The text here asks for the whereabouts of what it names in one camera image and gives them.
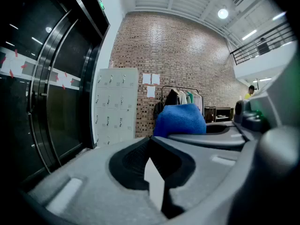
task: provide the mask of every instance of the fluorescent light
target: fluorescent light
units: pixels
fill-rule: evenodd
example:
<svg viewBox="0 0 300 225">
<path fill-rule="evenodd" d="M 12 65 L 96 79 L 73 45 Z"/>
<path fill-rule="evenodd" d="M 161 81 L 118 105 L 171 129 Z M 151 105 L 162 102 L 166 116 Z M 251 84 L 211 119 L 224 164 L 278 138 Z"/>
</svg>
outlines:
<svg viewBox="0 0 300 225">
<path fill-rule="evenodd" d="M 12 24 L 9 24 L 10 26 L 12 26 L 13 28 L 15 28 L 15 29 L 18 29 L 16 26 L 14 26 L 14 25 L 12 25 Z"/>
<path fill-rule="evenodd" d="M 225 19 L 228 16 L 228 11 L 226 9 L 220 9 L 217 13 L 218 17 L 221 19 Z"/>
<path fill-rule="evenodd" d="M 265 79 L 260 79 L 259 81 L 260 82 L 263 82 L 263 81 L 267 81 L 267 80 L 271 80 L 272 78 L 265 78 Z"/>
<path fill-rule="evenodd" d="M 277 16 L 273 17 L 272 20 L 274 21 L 274 20 L 276 20 L 276 19 L 278 19 L 278 18 L 284 16 L 285 14 L 286 14 L 286 12 L 280 13 L 280 14 L 278 14 Z"/>
<path fill-rule="evenodd" d="M 251 35 L 255 34 L 257 32 L 257 30 L 254 30 L 252 32 L 250 32 L 248 35 L 246 35 L 245 37 L 243 37 L 242 39 L 245 40 L 246 38 L 250 37 Z"/>
<path fill-rule="evenodd" d="M 283 45 L 281 45 L 281 46 L 285 46 L 285 45 L 288 45 L 288 44 L 290 44 L 290 43 L 292 43 L 292 42 L 285 43 L 285 44 L 283 44 Z"/>
<path fill-rule="evenodd" d="M 36 38 L 31 37 L 33 40 L 35 40 L 36 42 L 38 42 L 39 44 L 43 45 L 43 43 L 41 43 L 40 41 L 38 41 Z"/>
<path fill-rule="evenodd" d="M 15 45 L 13 45 L 13 44 L 11 44 L 11 43 L 9 43 L 9 42 L 6 42 L 6 43 L 9 44 L 9 45 L 15 46 Z"/>
</svg>

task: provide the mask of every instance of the gray plastic part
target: gray plastic part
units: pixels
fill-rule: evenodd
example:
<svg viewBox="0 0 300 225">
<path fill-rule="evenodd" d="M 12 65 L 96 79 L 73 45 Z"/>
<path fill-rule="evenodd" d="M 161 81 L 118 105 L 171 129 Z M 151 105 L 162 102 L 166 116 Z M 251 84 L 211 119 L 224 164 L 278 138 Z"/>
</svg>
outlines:
<svg viewBox="0 0 300 225">
<path fill-rule="evenodd" d="M 226 225 L 233 198 L 251 169 L 256 143 L 250 141 L 245 144 L 226 178 L 201 203 L 164 225 Z"/>
<path fill-rule="evenodd" d="M 167 219 L 151 202 L 148 191 L 124 188 L 108 168 L 113 154 L 142 139 L 87 151 L 47 176 L 30 195 L 46 206 L 70 178 L 79 178 L 83 183 L 61 218 L 82 225 L 161 224 Z"/>
<path fill-rule="evenodd" d="M 156 137 L 162 142 L 189 154 L 196 163 L 192 176 L 185 185 L 170 189 L 172 202 L 189 210 L 210 195 L 225 179 L 240 156 L 240 152 L 197 147 L 167 138 Z M 230 161 L 232 164 L 220 163 L 214 158 Z"/>
<path fill-rule="evenodd" d="M 168 138 L 182 143 L 212 148 L 235 148 L 245 143 L 242 134 L 236 127 L 229 127 L 227 132 L 221 134 L 171 134 Z"/>
</svg>

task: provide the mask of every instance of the white wall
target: white wall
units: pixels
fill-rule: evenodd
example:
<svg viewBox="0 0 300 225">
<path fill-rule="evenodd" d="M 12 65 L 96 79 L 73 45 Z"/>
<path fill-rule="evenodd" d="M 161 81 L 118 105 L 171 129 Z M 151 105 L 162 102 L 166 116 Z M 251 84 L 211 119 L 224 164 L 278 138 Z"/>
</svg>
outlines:
<svg viewBox="0 0 300 225">
<path fill-rule="evenodd" d="M 277 73 L 281 72 L 290 62 L 296 51 L 297 42 L 292 42 L 260 55 L 257 58 L 245 61 L 234 66 L 235 77 L 237 79 L 250 79 L 258 76 L 258 79 L 263 79 L 267 77 L 266 74 L 268 74 L 268 71 L 270 72 L 270 77 L 272 77 L 272 70 L 276 70 Z"/>
<path fill-rule="evenodd" d="M 93 81 L 93 94 L 92 94 L 92 131 L 94 136 L 94 141 L 96 141 L 96 134 L 95 134 L 95 94 L 96 94 L 96 87 L 97 87 L 97 78 L 99 76 L 99 70 L 102 68 L 108 68 L 109 59 L 111 57 L 113 43 L 115 41 L 116 35 L 118 33 L 120 24 L 125 16 L 125 10 L 123 9 L 123 5 L 121 0 L 101 0 L 104 5 L 104 12 L 110 24 L 110 28 L 108 33 L 103 41 L 102 48 L 100 51 L 99 59 L 96 66 L 95 72 L 95 79 Z"/>
</svg>

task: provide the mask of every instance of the blue cloth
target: blue cloth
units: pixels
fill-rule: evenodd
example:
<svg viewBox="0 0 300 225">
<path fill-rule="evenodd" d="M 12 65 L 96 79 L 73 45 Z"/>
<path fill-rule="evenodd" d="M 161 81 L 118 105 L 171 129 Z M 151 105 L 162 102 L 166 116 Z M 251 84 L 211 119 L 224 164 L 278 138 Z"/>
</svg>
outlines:
<svg viewBox="0 0 300 225">
<path fill-rule="evenodd" d="M 159 114 L 154 136 L 170 134 L 205 134 L 206 123 L 196 104 L 167 105 Z"/>
</svg>

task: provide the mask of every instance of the railing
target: railing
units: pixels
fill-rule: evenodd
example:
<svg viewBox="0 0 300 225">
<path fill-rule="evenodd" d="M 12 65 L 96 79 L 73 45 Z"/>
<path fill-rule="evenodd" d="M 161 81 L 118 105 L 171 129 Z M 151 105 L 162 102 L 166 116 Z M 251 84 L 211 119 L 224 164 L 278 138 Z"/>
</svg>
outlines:
<svg viewBox="0 0 300 225">
<path fill-rule="evenodd" d="M 238 65 L 284 46 L 296 39 L 289 23 L 284 22 L 253 39 L 251 42 L 239 47 L 230 54 L 233 55 L 235 64 Z"/>
</svg>

